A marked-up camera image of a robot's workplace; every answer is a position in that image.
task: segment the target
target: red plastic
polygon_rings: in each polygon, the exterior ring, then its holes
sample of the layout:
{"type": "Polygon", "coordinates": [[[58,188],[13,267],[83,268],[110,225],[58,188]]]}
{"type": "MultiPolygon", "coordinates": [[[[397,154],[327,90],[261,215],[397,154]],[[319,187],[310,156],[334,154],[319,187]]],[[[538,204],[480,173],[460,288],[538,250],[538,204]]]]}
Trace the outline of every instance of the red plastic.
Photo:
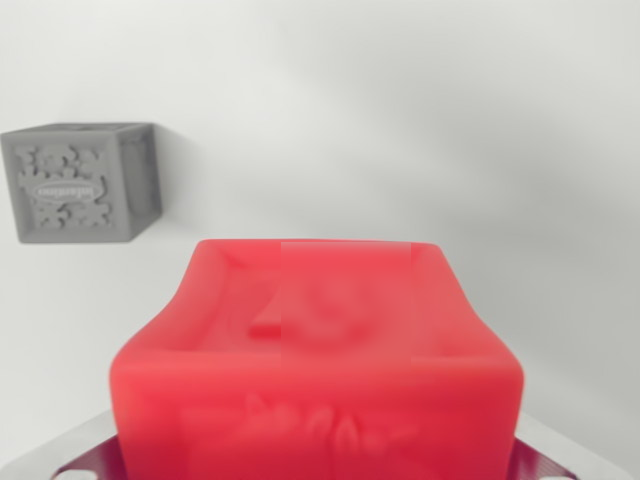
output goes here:
{"type": "Polygon", "coordinates": [[[392,242],[204,241],[111,372],[130,480],[503,480],[522,382],[392,242]]]}

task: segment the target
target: gray block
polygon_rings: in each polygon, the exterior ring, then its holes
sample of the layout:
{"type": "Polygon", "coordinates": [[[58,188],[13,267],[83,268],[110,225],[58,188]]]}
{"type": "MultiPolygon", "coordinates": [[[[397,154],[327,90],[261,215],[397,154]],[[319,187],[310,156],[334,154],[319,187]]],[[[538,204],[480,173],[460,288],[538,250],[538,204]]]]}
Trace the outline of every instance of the gray block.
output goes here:
{"type": "Polygon", "coordinates": [[[1,138],[22,242],[124,242],[162,212],[148,123],[53,124],[1,138]]]}

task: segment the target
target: gray plastic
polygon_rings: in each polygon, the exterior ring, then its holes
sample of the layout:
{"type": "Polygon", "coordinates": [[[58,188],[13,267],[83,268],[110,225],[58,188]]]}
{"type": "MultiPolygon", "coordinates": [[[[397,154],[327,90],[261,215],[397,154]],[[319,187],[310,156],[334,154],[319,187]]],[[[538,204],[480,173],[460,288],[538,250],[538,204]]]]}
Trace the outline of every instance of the gray plastic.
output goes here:
{"type": "Polygon", "coordinates": [[[124,242],[162,213],[151,124],[53,124],[1,138],[22,242],[124,242]]]}

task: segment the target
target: raised relief design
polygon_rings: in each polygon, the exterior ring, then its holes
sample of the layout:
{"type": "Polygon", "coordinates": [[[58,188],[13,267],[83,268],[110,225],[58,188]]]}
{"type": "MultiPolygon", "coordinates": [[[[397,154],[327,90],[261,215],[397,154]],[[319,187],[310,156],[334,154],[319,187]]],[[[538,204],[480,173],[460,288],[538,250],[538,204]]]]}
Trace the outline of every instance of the raised relief design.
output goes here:
{"type": "Polygon", "coordinates": [[[22,163],[18,185],[30,197],[37,228],[91,228],[110,224],[104,152],[71,145],[14,149],[22,163]]]}
{"type": "Polygon", "coordinates": [[[334,406],[271,403],[255,394],[245,398],[240,418],[218,440],[203,438],[196,447],[192,466],[197,478],[228,478],[224,473],[233,471],[234,478],[261,480],[262,472],[270,471],[274,478],[352,480],[366,474],[372,480],[441,480],[414,458],[411,447],[421,431],[411,424],[369,426],[361,415],[334,406]],[[302,469],[292,462],[286,472],[274,472],[273,458],[283,452],[305,458],[296,462],[302,469]],[[372,477],[376,470],[379,476],[372,477]]]}

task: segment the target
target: embossed pattern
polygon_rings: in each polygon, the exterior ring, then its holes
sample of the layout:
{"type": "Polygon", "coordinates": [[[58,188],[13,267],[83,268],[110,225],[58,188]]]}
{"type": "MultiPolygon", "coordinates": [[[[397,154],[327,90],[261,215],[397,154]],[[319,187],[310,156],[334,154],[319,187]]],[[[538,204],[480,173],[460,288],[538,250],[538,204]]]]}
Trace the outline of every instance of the embossed pattern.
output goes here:
{"type": "Polygon", "coordinates": [[[109,204],[90,191],[104,193],[104,151],[72,145],[19,146],[23,162],[19,185],[31,197],[37,228],[94,227],[109,224],[109,204]],[[38,192],[49,192],[49,196],[38,192]],[[66,200],[59,202],[60,197],[66,200]]]}
{"type": "Polygon", "coordinates": [[[149,124],[54,124],[2,135],[23,242],[127,241],[157,219],[149,124]]]}

